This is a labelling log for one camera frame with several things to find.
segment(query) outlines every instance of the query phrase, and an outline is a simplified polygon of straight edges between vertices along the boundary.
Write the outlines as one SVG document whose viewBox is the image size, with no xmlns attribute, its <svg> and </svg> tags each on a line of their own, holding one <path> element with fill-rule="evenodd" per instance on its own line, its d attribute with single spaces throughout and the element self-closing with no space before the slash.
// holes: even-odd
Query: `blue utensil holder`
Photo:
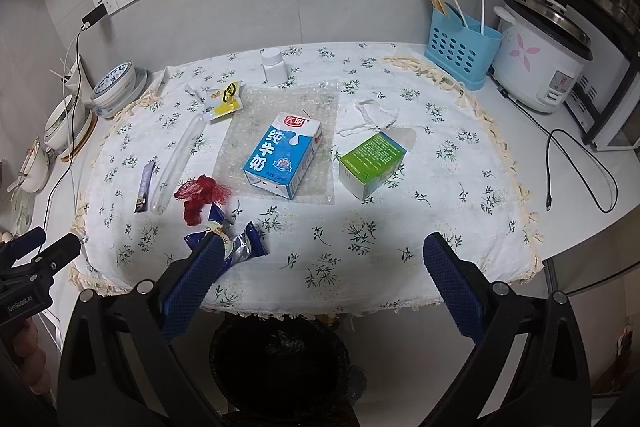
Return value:
<svg viewBox="0 0 640 427">
<path fill-rule="evenodd" d="M 468 90 L 478 90 L 484 85 L 486 72 L 498 52 L 502 34 L 484 27 L 465 14 L 465 28 L 458 12 L 447 5 L 450 18 L 433 9 L 431 29 L 424 56 L 447 71 L 453 78 L 465 84 Z"/>
</svg>

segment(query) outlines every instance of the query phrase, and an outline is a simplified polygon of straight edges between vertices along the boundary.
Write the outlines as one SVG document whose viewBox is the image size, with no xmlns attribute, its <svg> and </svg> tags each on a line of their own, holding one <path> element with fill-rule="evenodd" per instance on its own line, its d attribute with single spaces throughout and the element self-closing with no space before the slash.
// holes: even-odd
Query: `white plastic straw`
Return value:
<svg viewBox="0 0 640 427">
<path fill-rule="evenodd" d="M 460 3 L 458 2 L 458 0 L 453 0 L 453 2 L 456 3 L 456 8 L 458 8 L 458 12 L 460 12 L 460 16 L 462 17 L 462 23 L 465 25 L 466 29 L 469 29 L 469 25 L 466 23 L 465 14 L 462 13 L 462 8 L 460 7 Z"/>
<path fill-rule="evenodd" d="M 62 60 L 62 58 L 60 58 L 60 62 L 62 62 L 62 67 L 65 68 L 65 71 L 63 71 L 63 73 L 66 74 L 67 67 L 66 67 L 65 61 Z"/>
<path fill-rule="evenodd" d="M 64 82 L 64 77 L 60 73 L 56 73 L 54 70 L 49 70 L 51 73 L 55 74 L 60 80 Z"/>
<path fill-rule="evenodd" d="M 480 17 L 480 34 L 484 35 L 484 0 L 482 0 L 482 16 Z"/>
</svg>

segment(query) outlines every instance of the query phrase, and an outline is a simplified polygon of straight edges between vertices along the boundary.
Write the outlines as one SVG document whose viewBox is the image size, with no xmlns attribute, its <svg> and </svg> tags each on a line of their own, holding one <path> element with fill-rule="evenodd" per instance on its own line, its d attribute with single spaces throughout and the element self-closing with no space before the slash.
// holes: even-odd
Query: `clear plastic tube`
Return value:
<svg viewBox="0 0 640 427">
<path fill-rule="evenodd" d="M 187 162 L 191 157 L 191 149 L 198 136 L 204 131 L 204 128 L 207 126 L 207 121 L 209 120 L 207 120 L 202 113 L 197 114 L 193 117 L 187 130 L 180 138 L 174 153 L 171 155 L 171 158 L 169 158 L 169 163 L 167 163 L 164 171 L 162 171 L 162 176 L 160 176 L 160 181 L 158 185 L 156 185 L 153 196 L 151 196 L 150 210 L 153 214 L 159 216 L 169 205 L 171 195 L 177 188 L 180 176 L 184 172 L 184 168 L 187 166 Z"/>
</svg>

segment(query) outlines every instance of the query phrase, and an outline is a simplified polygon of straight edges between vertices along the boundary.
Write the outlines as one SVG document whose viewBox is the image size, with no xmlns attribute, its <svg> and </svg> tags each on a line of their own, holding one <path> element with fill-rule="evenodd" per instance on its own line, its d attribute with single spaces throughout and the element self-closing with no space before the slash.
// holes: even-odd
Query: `white bottle cap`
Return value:
<svg viewBox="0 0 640 427">
<path fill-rule="evenodd" d="M 265 66 L 275 66 L 282 61 L 282 53 L 278 48 L 268 48 L 262 52 L 262 63 Z"/>
</svg>

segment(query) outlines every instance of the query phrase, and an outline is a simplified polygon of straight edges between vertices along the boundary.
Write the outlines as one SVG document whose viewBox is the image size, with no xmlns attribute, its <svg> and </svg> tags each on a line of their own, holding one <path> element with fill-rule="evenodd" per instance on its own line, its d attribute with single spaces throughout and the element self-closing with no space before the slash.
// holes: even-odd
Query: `red logo on carton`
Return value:
<svg viewBox="0 0 640 427">
<path fill-rule="evenodd" d="M 305 121 L 304 118 L 300 118 L 299 116 L 288 115 L 284 119 L 284 125 L 288 125 L 289 127 L 302 127 Z"/>
</svg>

